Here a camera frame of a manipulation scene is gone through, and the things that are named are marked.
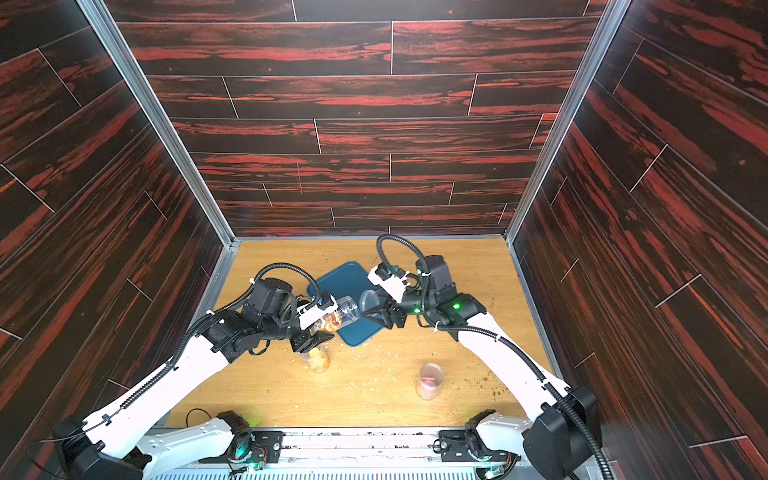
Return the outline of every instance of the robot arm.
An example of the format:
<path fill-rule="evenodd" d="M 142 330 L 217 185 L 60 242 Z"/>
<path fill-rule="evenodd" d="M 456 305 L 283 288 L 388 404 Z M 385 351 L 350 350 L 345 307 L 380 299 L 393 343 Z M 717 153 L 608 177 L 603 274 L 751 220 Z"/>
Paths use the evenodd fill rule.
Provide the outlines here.
<path fill-rule="evenodd" d="M 245 352 L 257 355 L 253 349 L 263 340 L 285 339 L 294 352 L 305 353 L 333 338 L 338 305 L 332 296 L 297 299 L 288 283 L 261 278 L 271 267 L 286 267 L 319 291 L 308 273 L 286 265 L 265 267 L 238 300 L 196 321 L 174 356 L 123 396 L 82 422 L 70 417 L 58 423 L 54 437 L 61 440 L 57 453 L 67 477 L 141 480 L 200 458 L 226 453 L 238 462 L 250 455 L 250 426 L 234 412 L 164 435 L 145 433 L 206 379 Z"/>
<path fill-rule="evenodd" d="M 405 244 L 419 258 L 416 285 L 409 283 L 408 272 L 386 259 L 384 240 Z M 379 237 L 377 250 L 382 262 L 370 270 L 369 280 L 385 301 L 363 312 L 363 317 L 391 329 L 402 328 L 409 314 L 424 316 L 427 326 L 451 334 L 480 358 L 530 419 L 522 425 L 492 410 L 477 415 L 465 426 L 471 454 L 482 458 L 498 450 L 524 452 L 547 480 L 570 475 L 594 454 L 604 478 L 613 478 L 600 450 L 597 400 L 588 389 L 571 389 L 511 341 L 477 299 L 457 292 L 441 256 L 425 257 L 415 245 L 395 235 Z"/>

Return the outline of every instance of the red wood grain wall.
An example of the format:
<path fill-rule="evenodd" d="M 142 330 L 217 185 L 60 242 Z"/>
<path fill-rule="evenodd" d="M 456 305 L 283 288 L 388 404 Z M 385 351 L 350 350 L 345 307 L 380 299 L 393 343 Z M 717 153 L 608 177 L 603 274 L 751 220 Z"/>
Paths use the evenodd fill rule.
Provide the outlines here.
<path fill-rule="evenodd" d="M 599 0 L 110 0 L 236 235 L 503 233 Z"/>
<path fill-rule="evenodd" d="M 74 0 L 0 2 L 0 478 L 163 362 L 221 250 Z"/>
<path fill-rule="evenodd" d="M 634 0 L 515 239 L 627 480 L 768 478 L 767 19 Z"/>

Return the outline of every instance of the blue tray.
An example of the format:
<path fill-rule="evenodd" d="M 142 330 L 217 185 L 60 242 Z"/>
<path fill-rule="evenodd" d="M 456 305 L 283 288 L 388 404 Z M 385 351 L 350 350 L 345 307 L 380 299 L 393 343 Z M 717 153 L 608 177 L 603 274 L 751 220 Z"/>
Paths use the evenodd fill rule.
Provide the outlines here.
<path fill-rule="evenodd" d="M 317 284 L 322 291 L 328 292 L 335 298 L 351 296 L 357 305 L 360 305 L 360 296 L 366 290 L 374 290 L 376 287 L 368 281 L 368 272 L 357 262 L 347 262 L 329 271 L 317 279 Z M 307 288 L 309 295 L 315 291 L 311 285 Z M 382 327 L 370 320 L 359 319 L 352 325 L 347 325 L 337 332 L 344 343 L 349 346 L 358 346 L 371 338 Z"/>

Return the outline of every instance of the black cable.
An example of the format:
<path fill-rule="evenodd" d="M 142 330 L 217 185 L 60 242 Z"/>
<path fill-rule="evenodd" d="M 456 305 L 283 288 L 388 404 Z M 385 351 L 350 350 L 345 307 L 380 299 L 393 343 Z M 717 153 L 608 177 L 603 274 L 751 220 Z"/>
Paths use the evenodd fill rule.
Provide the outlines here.
<path fill-rule="evenodd" d="M 546 381 L 546 377 L 544 376 L 544 373 L 542 373 L 541 370 L 533 362 L 533 360 L 531 360 L 531 357 L 526 355 L 526 353 L 523 352 L 520 349 L 520 347 L 515 345 L 511 340 L 506 339 L 505 337 L 500 336 L 495 332 L 492 332 L 491 330 L 482 329 L 477 326 L 438 325 L 436 328 L 443 332 L 474 332 L 474 333 L 480 333 L 485 336 L 490 336 L 491 338 L 496 339 L 498 342 L 502 343 L 504 346 L 507 346 L 509 349 L 515 352 L 515 354 L 517 354 L 517 356 L 519 356 L 522 359 L 525 365 L 534 373 L 534 375 L 536 376 L 536 379 L 539 382 Z M 576 429 L 579 431 L 579 433 L 581 433 L 581 436 L 584 437 L 584 440 L 589 446 L 589 449 L 592 452 L 592 455 L 594 455 L 594 459 L 598 463 L 598 467 L 600 468 L 600 473 L 603 475 L 603 479 L 614 480 L 614 474 L 611 471 L 611 466 L 608 464 L 608 460 L 607 458 L 605 458 L 605 454 L 600 448 L 600 445 L 598 444 L 597 439 L 589 431 L 589 428 L 584 423 L 584 420 L 582 420 L 581 417 L 576 413 L 576 411 L 573 410 L 573 408 L 566 403 L 566 401 L 563 399 L 563 396 L 560 395 L 560 392 L 558 392 L 557 389 L 551 383 L 546 382 L 543 386 L 552 395 L 556 403 L 562 408 L 563 412 L 565 412 L 565 414 L 568 415 L 568 418 L 570 418 L 571 421 L 574 423 L 574 425 L 576 425 Z"/>
<path fill-rule="evenodd" d="M 272 340 L 267 340 L 267 341 L 266 341 L 266 345 L 264 346 L 264 348 L 262 348 L 261 350 L 259 350 L 259 352 L 258 352 L 258 353 L 253 353 L 253 350 L 248 350 L 248 353 L 250 353 L 250 354 L 251 354 L 251 355 L 253 355 L 253 356 L 259 356 L 259 355 L 263 355 L 264 353 L 266 353 L 266 350 L 267 350 L 268 348 L 270 348 L 270 344 L 271 344 L 271 343 L 272 343 Z"/>
<path fill-rule="evenodd" d="M 384 255 L 384 249 L 382 247 L 384 240 L 394 240 L 395 242 L 400 242 L 411 249 L 411 251 L 416 254 L 416 256 L 419 258 L 419 261 L 422 263 L 422 272 L 429 273 L 429 267 L 427 266 L 427 260 L 424 258 L 424 253 L 422 253 L 422 251 L 419 250 L 416 245 L 403 237 L 384 233 L 383 235 L 379 235 L 379 238 L 376 239 L 376 251 L 379 253 L 379 257 L 382 259 L 382 263 L 384 263 L 384 268 L 386 268 L 388 272 L 394 273 L 395 270 L 392 268 L 392 264 L 389 262 L 389 260 L 386 259 L 386 255 Z"/>
<path fill-rule="evenodd" d="M 254 283 L 258 280 L 261 280 L 261 277 L 264 276 L 265 273 L 269 272 L 270 270 L 275 270 L 277 268 L 286 268 L 288 270 L 293 270 L 294 272 L 297 272 L 307 278 L 310 281 L 310 284 L 315 289 L 316 295 L 310 302 L 309 306 L 307 308 L 312 308 L 315 306 L 319 300 L 320 300 L 320 288 L 317 284 L 317 280 L 315 280 L 311 275 L 309 275 L 304 269 L 293 265 L 292 263 L 284 263 L 284 262 L 278 262 L 278 263 L 271 263 L 270 265 L 265 266 L 263 269 L 259 270 L 259 273 L 256 274 L 256 276 L 253 278 Z M 253 292 L 253 284 L 251 284 L 250 287 L 248 287 L 248 290 L 246 290 L 242 295 L 237 297 L 234 301 L 229 302 L 227 305 L 222 306 L 219 309 L 214 310 L 214 314 L 221 313 L 224 310 L 237 310 L 238 308 L 242 307 L 243 304 L 245 304 L 245 301 L 247 297 Z M 189 343 L 192 336 L 194 336 L 197 333 L 197 329 L 200 328 L 206 321 L 208 321 L 213 315 L 211 313 L 207 313 L 206 315 L 202 316 L 201 318 L 197 319 L 192 326 L 184 333 L 184 336 L 181 338 L 181 341 L 179 342 L 179 346 L 176 348 L 176 352 L 174 353 L 174 356 L 171 357 L 169 362 L 166 362 L 163 369 L 157 373 L 157 375 L 153 376 L 151 379 L 149 379 L 148 382 L 143 384 L 139 389 L 134 392 L 131 396 L 129 396 L 124 402 L 120 404 L 120 407 L 122 409 L 128 408 L 133 402 L 135 402 L 140 396 L 142 396 L 147 390 L 149 390 L 154 384 L 159 382 L 163 377 L 165 377 L 171 370 L 176 368 L 176 365 L 179 363 L 179 360 L 181 359 L 181 355 L 184 353 L 184 349 L 187 348 L 187 344 Z"/>
<path fill-rule="evenodd" d="M 288 270 L 293 270 L 294 272 L 297 272 L 298 274 L 300 274 L 301 276 L 309 280 L 310 285 L 312 285 L 312 288 L 315 290 L 315 296 L 314 298 L 312 298 L 312 301 L 306 308 L 310 309 L 313 306 L 317 305 L 317 303 L 320 301 L 320 286 L 317 284 L 317 280 L 315 280 L 314 277 L 309 275 L 300 266 L 296 266 L 296 265 L 293 265 L 292 263 L 285 263 L 285 262 L 270 263 L 269 265 L 265 266 L 263 269 L 259 270 L 259 273 L 257 273 L 253 279 L 261 280 L 261 277 L 264 276 L 265 273 L 269 272 L 270 270 L 275 270 L 276 268 L 287 268 Z"/>
<path fill-rule="evenodd" d="M 63 442 L 64 440 L 76 439 L 76 438 L 82 437 L 83 435 L 85 435 L 86 433 L 88 433 L 91 430 L 95 429 L 96 427 L 101 426 L 101 425 L 105 424 L 106 422 L 109 422 L 110 420 L 112 420 L 112 417 L 117 415 L 121 410 L 122 410 L 122 408 L 119 408 L 115 413 L 113 413 L 112 415 L 108 416 L 106 419 L 101 420 L 96 425 L 90 427 L 89 429 L 83 430 L 82 432 L 75 433 L 73 435 L 68 435 L 68 436 L 65 436 L 65 437 L 59 437 L 57 439 L 35 439 L 35 440 L 30 440 L 30 442 L 53 443 L 53 442 Z"/>
<path fill-rule="evenodd" d="M 33 464 L 35 467 L 39 468 L 41 471 L 43 471 L 43 472 L 45 472 L 45 473 L 49 474 L 49 475 L 50 475 L 51 477 L 53 477 L 53 478 L 60 478 L 61 480 L 69 480 L 68 478 L 64 478 L 64 477 L 60 477 L 60 476 L 56 475 L 55 473 L 53 473 L 53 472 L 51 472 L 50 470 L 48 470 L 46 467 L 44 467 L 44 466 L 40 465 L 40 464 L 38 463 L 38 461 L 37 461 L 37 460 L 35 460 L 35 458 L 32 456 L 32 454 L 31 454 L 31 453 L 29 453 L 29 445 L 27 445 L 27 448 L 25 449 L 25 453 L 27 454 L 27 458 L 29 458 L 29 461 L 30 461 L 30 462 L 32 462 L 32 464 Z"/>
<path fill-rule="evenodd" d="M 382 263 L 384 263 L 384 267 L 386 270 L 390 273 L 394 273 L 394 269 L 392 268 L 392 264 L 387 260 L 386 255 L 384 254 L 384 248 L 382 247 L 382 244 L 384 243 L 384 240 L 394 240 L 395 242 L 402 243 L 406 247 L 408 247 L 413 253 L 416 254 L 416 256 L 419 258 L 419 262 L 421 262 L 421 274 L 422 276 L 429 276 L 429 266 L 427 266 L 427 260 L 424 257 L 424 253 L 422 253 L 419 248 L 411 243 L 409 240 L 398 237 L 397 235 L 391 235 L 389 233 L 385 233 L 383 235 L 379 235 L 379 238 L 376 239 L 376 251 L 379 253 L 379 257 L 382 259 Z M 429 281 L 419 281 L 419 284 L 422 287 L 422 298 L 421 303 L 419 306 L 421 307 L 422 315 L 424 316 L 424 320 L 431 326 L 435 326 L 435 322 L 431 321 L 429 318 L 429 312 L 427 311 L 427 295 L 429 294 L 428 291 L 428 285 Z"/>
<path fill-rule="evenodd" d="M 200 410 L 202 413 L 208 415 L 208 419 L 210 420 L 214 419 L 214 417 L 210 413 L 206 412 L 203 409 L 191 409 L 189 412 L 187 412 L 187 417 L 184 418 L 184 423 L 187 424 L 187 427 L 190 425 L 190 413 L 194 412 L 195 410 Z"/>
<path fill-rule="evenodd" d="M 410 286 L 408 288 L 410 290 L 418 290 L 419 287 L 422 285 L 422 278 L 420 276 L 416 275 L 415 273 L 410 273 L 410 272 L 408 272 L 408 274 L 406 276 L 408 278 L 413 278 L 414 280 L 416 280 L 416 285 Z"/>
<path fill-rule="evenodd" d="M 230 480 L 234 480 L 235 478 L 237 478 L 239 474 L 245 472 L 248 469 L 247 467 L 240 467 L 237 470 L 235 470 L 234 468 L 232 468 L 232 464 L 230 463 L 230 460 L 227 457 L 224 457 L 224 460 L 227 461 L 227 466 L 230 468 L 230 474 L 229 474 Z"/>
<path fill-rule="evenodd" d="M 73 435 L 67 435 L 65 437 L 58 437 L 56 439 L 32 439 L 32 440 L 29 441 L 29 444 L 31 444 L 32 442 L 37 442 L 37 443 L 53 443 L 53 442 L 63 442 L 64 440 L 70 440 L 70 439 L 79 439 L 79 438 L 85 436 L 86 433 L 88 433 L 91 430 L 95 429 L 96 427 L 101 426 L 101 425 L 105 424 L 106 422 L 109 422 L 112 419 L 112 417 L 117 415 L 121 410 L 122 410 L 122 408 L 119 408 L 115 413 L 113 413 L 112 415 L 108 416 L 106 419 L 101 420 L 96 425 L 90 427 L 89 429 L 85 429 L 82 432 L 75 433 Z M 30 461 L 32 462 L 32 464 L 35 467 L 39 468 L 43 472 L 45 472 L 45 473 L 47 473 L 49 475 L 52 475 L 52 476 L 54 476 L 56 478 L 62 478 L 62 480 L 67 480 L 64 477 L 60 477 L 60 476 L 58 476 L 58 475 L 56 475 L 54 473 L 49 472 L 47 469 L 45 469 L 45 467 L 43 467 L 42 465 L 37 463 L 37 461 L 29 453 L 29 444 L 27 444 L 27 448 L 25 449 L 25 453 L 27 454 L 27 456 L 29 457 Z"/>
<path fill-rule="evenodd" d="M 605 478 L 605 480 L 613 480 L 614 473 L 611 471 L 611 466 L 608 464 L 608 459 L 605 458 L 605 454 L 600 449 L 600 444 L 598 444 L 597 439 L 589 431 L 587 424 L 584 423 L 584 420 L 582 420 L 578 413 L 573 410 L 573 407 L 564 401 L 563 396 L 560 395 L 560 392 L 558 392 L 558 390 L 552 386 L 551 383 L 545 383 L 544 388 L 546 388 L 547 391 L 551 393 L 560 408 L 565 412 L 566 415 L 568 415 L 574 425 L 576 425 L 576 429 L 579 431 L 579 433 L 581 433 L 581 436 L 584 437 L 587 445 L 589 445 L 589 449 L 592 451 L 592 455 L 594 455 L 594 459 L 598 461 L 598 468 L 600 469 L 600 473 L 603 474 L 603 478 Z"/>
<path fill-rule="evenodd" d="M 506 477 L 507 475 L 509 475 L 509 472 L 511 472 L 511 471 L 512 471 L 512 469 L 515 467 L 515 465 L 517 465 L 517 464 L 518 464 L 518 461 L 520 460 L 521 456 L 520 456 L 520 455 L 517 455 L 517 454 L 515 454 L 515 453 L 511 453 L 511 452 L 507 452 L 507 453 L 510 455 L 510 457 L 509 457 L 509 458 L 512 458 L 512 461 L 511 461 L 511 463 L 510 463 L 510 464 L 509 464 L 509 466 L 508 466 L 508 467 L 507 467 L 507 468 L 506 468 L 506 469 L 503 471 L 503 473 L 502 473 L 501 475 L 499 475 L 498 477 L 494 477 L 492 480 L 503 480 L 503 479 L 504 479 L 504 477 Z M 488 471 L 488 469 L 487 469 L 487 468 L 475 468 L 475 475 L 477 475 L 477 477 L 478 477 L 478 478 L 480 478 L 481 480 L 486 480 L 486 478 L 485 478 L 485 472 L 487 472 L 487 471 Z"/>

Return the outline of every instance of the wooden table surface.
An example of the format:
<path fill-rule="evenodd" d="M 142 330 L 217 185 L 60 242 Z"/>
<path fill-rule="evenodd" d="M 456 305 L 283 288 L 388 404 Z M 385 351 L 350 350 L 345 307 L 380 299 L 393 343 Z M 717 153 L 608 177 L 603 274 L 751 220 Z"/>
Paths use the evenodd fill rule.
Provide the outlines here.
<path fill-rule="evenodd" d="M 504 331 L 542 366 L 544 348 L 511 257 L 502 239 L 415 240 L 425 255 L 443 255 L 459 292 L 475 296 Z M 387 241 L 392 263 L 414 270 L 415 256 L 403 245 Z M 366 270 L 380 260 L 374 240 L 264 240 L 243 242 L 217 306 L 239 296 L 263 266 L 289 262 L 315 278 L 350 260 Z M 305 293 L 307 281 L 290 270 L 275 276 Z M 184 426 L 193 408 L 216 415 L 240 413 L 251 425 L 301 426 L 456 426 L 492 408 L 525 417 L 515 397 L 473 353 L 447 333 L 434 333 L 409 317 L 405 329 L 382 329 L 363 345 L 350 347 L 340 338 L 325 344 L 330 367 L 309 372 L 287 342 L 273 342 L 262 356 L 243 355 L 209 378 L 170 413 L 169 426 Z M 445 384 L 431 402 L 415 392 L 422 364 L 435 362 L 445 371 Z M 194 425 L 207 419 L 190 415 Z"/>

